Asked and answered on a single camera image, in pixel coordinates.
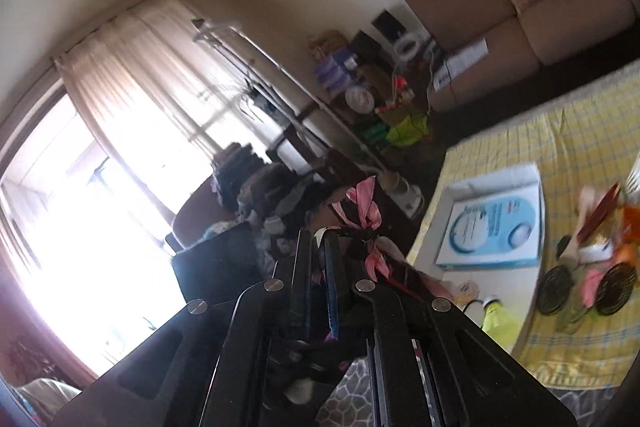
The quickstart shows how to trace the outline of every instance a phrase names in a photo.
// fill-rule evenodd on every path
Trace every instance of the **metal bolt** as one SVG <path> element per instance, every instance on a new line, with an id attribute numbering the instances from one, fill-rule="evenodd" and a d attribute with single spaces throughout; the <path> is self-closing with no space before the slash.
<path id="1" fill-rule="evenodd" d="M 264 289 L 268 292 L 279 292 L 284 288 L 284 282 L 280 279 L 269 279 L 264 282 Z"/>
<path id="2" fill-rule="evenodd" d="M 451 302 L 447 301 L 442 297 L 436 297 L 431 301 L 431 307 L 437 312 L 448 312 L 451 309 Z"/>
<path id="3" fill-rule="evenodd" d="M 208 309 L 209 305 L 207 301 L 203 299 L 193 299 L 193 301 L 187 304 L 187 310 L 191 315 L 202 315 Z"/>
<path id="4" fill-rule="evenodd" d="M 372 292 L 374 289 L 376 289 L 376 283 L 370 279 L 360 279 L 356 282 L 356 290 L 359 292 L 368 293 Z"/>

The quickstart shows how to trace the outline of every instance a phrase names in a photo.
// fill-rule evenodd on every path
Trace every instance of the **yellow plaid tablecloth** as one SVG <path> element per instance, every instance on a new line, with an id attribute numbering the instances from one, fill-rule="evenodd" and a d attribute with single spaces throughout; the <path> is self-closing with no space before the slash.
<path id="1" fill-rule="evenodd" d="M 546 203 L 543 270 L 558 240 L 575 227 L 572 194 L 585 184 L 624 181 L 640 149 L 640 73 L 529 121 L 473 137 L 447 152 L 438 186 L 408 260 L 417 256 L 442 190 L 453 181 L 535 161 Z M 573 335 L 536 312 L 518 361 L 543 385 L 598 389 L 619 385 L 640 349 L 640 291 L 615 315 L 590 312 Z"/>

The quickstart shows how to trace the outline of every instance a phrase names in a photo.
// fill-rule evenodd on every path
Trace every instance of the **checkered tablecloth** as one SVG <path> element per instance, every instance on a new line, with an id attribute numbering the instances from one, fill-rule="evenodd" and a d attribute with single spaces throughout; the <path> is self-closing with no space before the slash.
<path id="1" fill-rule="evenodd" d="M 446 185 L 534 161 L 547 212 L 543 270 L 554 266 L 558 240 L 575 227 L 575 191 L 586 184 L 609 187 L 624 181 L 638 155 L 640 66 L 622 73 L 601 90 L 591 89 L 578 100 L 450 149 L 409 261 L 415 260 Z M 619 385 L 640 348 L 640 291 L 615 315 L 589 313 L 572 335 L 555 332 L 555 323 L 555 317 L 536 312 L 518 359 L 527 370 L 548 387 Z"/>

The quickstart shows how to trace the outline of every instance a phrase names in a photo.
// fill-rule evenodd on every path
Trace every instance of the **pink ribbon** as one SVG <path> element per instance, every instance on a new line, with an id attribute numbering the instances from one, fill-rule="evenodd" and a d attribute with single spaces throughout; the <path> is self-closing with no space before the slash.
<path id="1" fill-rule="evenodd" d="M 340 219 L 345 223 L 345 225 L 358 230 L 375 230 L 378 229 L 380 225 L 382 225 L 382 216 L 380 215 L 380 209 L 378 208 L 376 202 L 373 200 L 373 191 L 375 187 L 376 177 L 371 176 L 370 178 L 367 178 L 366 180 L 358 183 L 355 187 L 347 190 L 347 197 L 354 204 L 356 204 L 358 208 L 358 218 L 360 219 L 359 225 L 347 218 L 340 202 L 332 203 L 332 207 L 334 208 Z M 378 249 L 376 242 L 370 241 L 367 244 L 367 250 L 369 251 L 369 255 L 367 255 L 364 266 L 367 270 L 367 275 L 369 275 L 369 278 L 377 282 L 377 270 L 385 279 L 389 279 L 389 275 L 391 274 L 391 272 L 388 265 L 386 264 L 382 252 Z"/>

